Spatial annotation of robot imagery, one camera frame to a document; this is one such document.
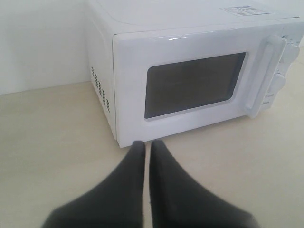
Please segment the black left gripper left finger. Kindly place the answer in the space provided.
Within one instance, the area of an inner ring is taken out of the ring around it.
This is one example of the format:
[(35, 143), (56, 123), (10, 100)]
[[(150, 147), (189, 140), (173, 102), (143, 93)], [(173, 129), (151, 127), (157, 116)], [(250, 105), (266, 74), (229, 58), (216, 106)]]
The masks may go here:
[(44, 228), (141, 228), (145, 144), (135, 141), (118, 166), (81, 197), (53, 210)]

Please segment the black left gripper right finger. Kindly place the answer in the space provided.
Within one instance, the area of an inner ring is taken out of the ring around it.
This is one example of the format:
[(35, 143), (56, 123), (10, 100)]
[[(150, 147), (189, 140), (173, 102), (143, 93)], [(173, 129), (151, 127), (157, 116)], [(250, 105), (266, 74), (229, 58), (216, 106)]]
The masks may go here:
[(155, 228), (257, 228), (255, 217), (197, 183), (165, 143), (150, 149), (150, 202)]

